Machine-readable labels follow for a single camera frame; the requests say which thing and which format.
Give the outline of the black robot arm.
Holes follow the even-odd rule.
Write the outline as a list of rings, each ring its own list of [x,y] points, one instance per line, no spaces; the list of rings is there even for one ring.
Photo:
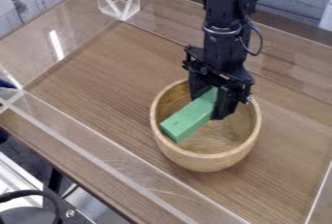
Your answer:
[[[235,112],[238,104],[250,101],[254,78],[245,69],[251,49],[250,37],[259,30],[250,21],[258,0],[202,0],[203,46],[186,46],[183,68],[188,72],[188,94],[192,100],[215,89],[210,118],[221,120]]]

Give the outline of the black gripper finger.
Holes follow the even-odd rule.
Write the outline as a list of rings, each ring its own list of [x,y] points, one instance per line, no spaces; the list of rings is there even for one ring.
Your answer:
[[[188,73],[188,93],[190,99],[195,100],[203,93],[211,89],[210,75],[202,75],[194,72]]]
[[[217,100],[211,113],[211,120],[222,120],[235,112],[238,103],[246,104],[250,101],[250,88],[239,86],[231,88],[223,85],[217,91]]]

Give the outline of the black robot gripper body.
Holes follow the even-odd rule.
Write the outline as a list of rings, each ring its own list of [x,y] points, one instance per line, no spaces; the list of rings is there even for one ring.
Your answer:
[[[186,46],[183,68],[187,72],[210,75],[211,87],[231,88],[255,83],[243,63],[249,49],[251,30],[247,24],[217,28],[203,24],[203,46]]]

